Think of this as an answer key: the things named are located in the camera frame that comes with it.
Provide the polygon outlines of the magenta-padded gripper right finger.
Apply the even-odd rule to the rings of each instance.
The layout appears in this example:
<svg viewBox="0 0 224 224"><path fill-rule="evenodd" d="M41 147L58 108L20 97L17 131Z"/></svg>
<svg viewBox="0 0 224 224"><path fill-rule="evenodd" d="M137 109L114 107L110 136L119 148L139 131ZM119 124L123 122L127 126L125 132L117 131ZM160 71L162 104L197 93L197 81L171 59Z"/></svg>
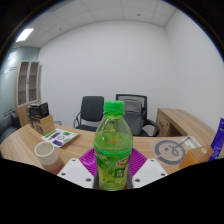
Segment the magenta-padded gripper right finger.
<svg viewBox="0 0 224 224"><path fill-rule="evenodd" d="M137 149L132 149L129 159L130 189L141 188L167 175L155 158L147 159Z"/></svg>

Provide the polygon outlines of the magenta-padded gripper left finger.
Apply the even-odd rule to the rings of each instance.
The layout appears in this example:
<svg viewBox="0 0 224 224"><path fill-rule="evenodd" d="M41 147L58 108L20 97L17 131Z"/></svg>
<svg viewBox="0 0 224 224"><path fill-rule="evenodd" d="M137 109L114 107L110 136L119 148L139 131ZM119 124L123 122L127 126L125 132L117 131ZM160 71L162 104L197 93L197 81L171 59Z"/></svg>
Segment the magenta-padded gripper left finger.
<svg viewBox="0 0 224 224"><path fill-rule="evenodd" d="M90 149L80 158L71 158L58 176L84 188L94 188L97 175L95 150Z"/></svg>

